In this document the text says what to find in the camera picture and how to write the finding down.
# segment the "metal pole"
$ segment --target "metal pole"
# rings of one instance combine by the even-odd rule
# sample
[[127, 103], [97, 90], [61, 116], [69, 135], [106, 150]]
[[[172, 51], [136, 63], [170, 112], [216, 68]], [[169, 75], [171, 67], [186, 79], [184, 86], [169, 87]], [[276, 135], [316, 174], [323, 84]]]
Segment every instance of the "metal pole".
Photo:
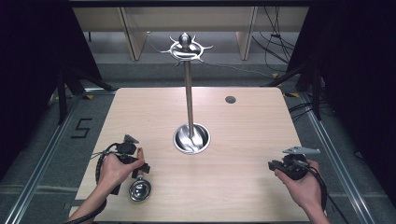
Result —
[[189, 131], [192, 138], [194, 136], [194, 122], [192, 118], [192, 92], [191, 92], [191, 61], [184, 62], [184, 73], [186, 74], [186, 98], [187, 98], [187, 114], [189, 116]]

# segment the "black curtain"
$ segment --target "black curtain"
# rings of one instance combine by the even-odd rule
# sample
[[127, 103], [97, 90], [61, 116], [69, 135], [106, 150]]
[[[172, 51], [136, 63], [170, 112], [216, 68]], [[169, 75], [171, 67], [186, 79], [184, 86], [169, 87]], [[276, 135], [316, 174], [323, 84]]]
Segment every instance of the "black curtain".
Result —
[[391, 2], [347, 1], [323, 76], [335, 112], [396, 206], [394, 8]]
[[101, 78], [72, 8], [57, 3], [0, 0], [0, 179], [26, 148], [61, 68]]

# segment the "small metal object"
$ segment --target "small metal object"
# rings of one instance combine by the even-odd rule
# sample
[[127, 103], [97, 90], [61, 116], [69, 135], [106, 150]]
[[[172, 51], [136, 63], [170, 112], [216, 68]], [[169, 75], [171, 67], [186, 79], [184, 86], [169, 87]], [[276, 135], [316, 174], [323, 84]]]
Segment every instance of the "small metal object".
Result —
[[201, 56], [204, 54], [205, 49], [211, 49], [211, 47], [203, 47], [202, 45], [198, 44], [195, 42], [195, 36], [191, 38], [186, 33], [183, 33], [178, 38], [178, 41], [172, 39], [172, 37], [169, 37], [174, 44], [171, 46], [171, 48], [167, 51], [161, 51], [161, 53], [169, 53], [174, 57], [175, 59], [178, 60], [178, 62], [190, 62], [192, 60], [201, 60]]
[[151, 184], [139, 176], [137, 180], [129, 188], [129, 195], [134, 202], [142, 202], [147, 199], [151, 193]]
[[319, 149], [312, 149], [308, 147], [291, 147], [284, 149], [282, 152], [289, 154], [319, 154]]

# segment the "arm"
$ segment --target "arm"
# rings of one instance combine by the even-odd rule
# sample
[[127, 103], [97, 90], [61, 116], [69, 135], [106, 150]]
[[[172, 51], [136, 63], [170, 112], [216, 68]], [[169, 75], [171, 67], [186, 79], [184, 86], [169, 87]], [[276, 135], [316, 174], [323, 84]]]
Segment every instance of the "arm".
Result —
[[[122, 183], [134, 169], [139, 168], [144, 163], [144, 160], [138, 160], [131, 164], [123, 164], [116, 155], [112, 153], [106, 156], [101, 167], [98, 185], [67, 221], [86, 216], [99, 208], [110, 194], [111, 190]], [[93, 219], [84, 222], [84, 224], [92, 222]]]
[[[308, 164], [318, 170], [316, 161], [308, 160]], [[286, 185], [291, 198], [301, 206], [312, 223], [330, 223], [321, 208], [320, 186], [315, 177], [308, 173], [300, 180], [292, 180], [279, 170], [275, 175]]]

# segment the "round metal lid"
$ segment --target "round metal lid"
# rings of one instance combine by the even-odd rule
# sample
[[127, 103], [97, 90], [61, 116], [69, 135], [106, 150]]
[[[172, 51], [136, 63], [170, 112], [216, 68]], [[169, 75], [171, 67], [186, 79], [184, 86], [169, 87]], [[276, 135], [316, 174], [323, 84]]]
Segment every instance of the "round metal lid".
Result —
[[151, 185], [142, 177], [138, 178], [129, 188], [129, 196], [134, 202], [141, 202], [147, 199], [150, 193]]

